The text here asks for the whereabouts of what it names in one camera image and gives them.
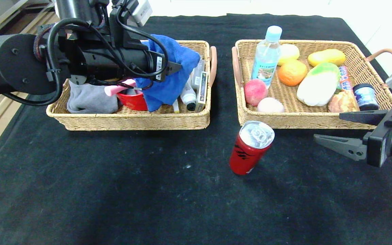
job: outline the black tablecloth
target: black tablecloth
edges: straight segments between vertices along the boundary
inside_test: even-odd
[[[312,140],[365,131],[275,130],[250,175],[231,172],[231,47],[268,25],[283,39],[346,40],[369,55],[338,18],[151,17],[148,32],[218,48],[210,126],[70,132],[45,107],[22,107],[0,138],[0,244],[392,244],[392,158],[379,169]]]

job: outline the red can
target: red can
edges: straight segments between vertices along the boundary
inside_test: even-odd
[[[239,175],[250,173],[272,145],[275,132],[261,121],[247,121],[240,129],[229,165]]]

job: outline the white wall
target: white wall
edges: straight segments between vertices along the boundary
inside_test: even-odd
[[[370,52],[392,48],[392,0],[150,0],[157,16],[320,15],[344,19]],[[392,56],[378,57],[392,74]]]

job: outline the white bottle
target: white bottle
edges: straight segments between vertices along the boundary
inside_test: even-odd
[[[181,100],[187,106],[187,110],[194,111],[196,108],[196,93],[191,86],[191,78],[189,77],[181,92]]]
[[[255,52],[254,68],[252,69],[251,79],[261,79],[270,87],[276,65],[280,58],[279,39],[282,28],[279,26],[269,26],[266,38],[258,43]]]

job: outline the blue towel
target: blue towel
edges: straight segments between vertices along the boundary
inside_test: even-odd
[[[143,90],[143,97],[146,100],[150,112],[158,110],[163,103],[173,104],[176,98],[181,94],[190,73],[192,73],[193,68],[197,66],[200,59],[200,55],[197,52],[190,48],[180,46],[178,42],[170,37],[162,35],[153,36],[166,48],[168,60],[181,64],[182,68],[178,72],[166,76],[164,82],[154,82],[154,85],[151,88]],[[149,40],[147,46],[151,51],[161,54],[164,53],[152,40]],[[137,78],[135,79],[135,82],[137,83],[137,87],[143,88],[148,86],[151,83],[151,80]]]

